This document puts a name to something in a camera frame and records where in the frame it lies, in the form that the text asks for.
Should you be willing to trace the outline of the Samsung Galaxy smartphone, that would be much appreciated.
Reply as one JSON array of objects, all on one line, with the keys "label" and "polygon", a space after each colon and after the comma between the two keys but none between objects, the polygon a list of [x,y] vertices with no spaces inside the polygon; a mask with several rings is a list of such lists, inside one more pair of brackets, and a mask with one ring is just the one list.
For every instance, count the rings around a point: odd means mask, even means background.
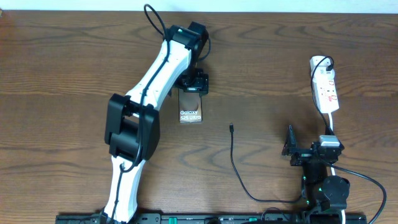
[{"label": "Samsung Galaxy smartphone", "polygon": [[201,123],[201,97],[199,93],[178,91],[178,108],[180,123]]}]

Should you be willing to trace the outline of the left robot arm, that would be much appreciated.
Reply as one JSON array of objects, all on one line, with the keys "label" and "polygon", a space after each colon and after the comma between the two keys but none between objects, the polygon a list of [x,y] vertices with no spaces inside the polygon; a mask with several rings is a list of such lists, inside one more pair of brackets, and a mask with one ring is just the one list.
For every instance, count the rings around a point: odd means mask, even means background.
[{"label": "left robot arm", "polygon": [[196,67],[208,39],[206,27],[197,22],[166,29],[161,50],[142,80],[125,95],[109,99],[104,141],[113,178],[102,223],[129,223],[136,216],[142,170],[159,143],[159,111],[171,89],[208,94],[208,75]]}]

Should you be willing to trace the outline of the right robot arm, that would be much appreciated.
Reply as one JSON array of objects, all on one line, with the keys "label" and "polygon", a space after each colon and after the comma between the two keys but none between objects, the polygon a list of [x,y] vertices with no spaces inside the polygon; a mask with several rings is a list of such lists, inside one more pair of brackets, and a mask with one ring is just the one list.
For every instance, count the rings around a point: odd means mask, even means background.
[{"label": "right robot arm", "polygon": [[309,148],[298,146],[292,126],[287,128],[283,156],[290,156],[291,166],[303,169],[302,192],[307,200],[308,210],[303,213],[304,223],[346,223],[348,179],[328,173],[328,168],[338,161],[344,146],[326,128],[325,134]]}]

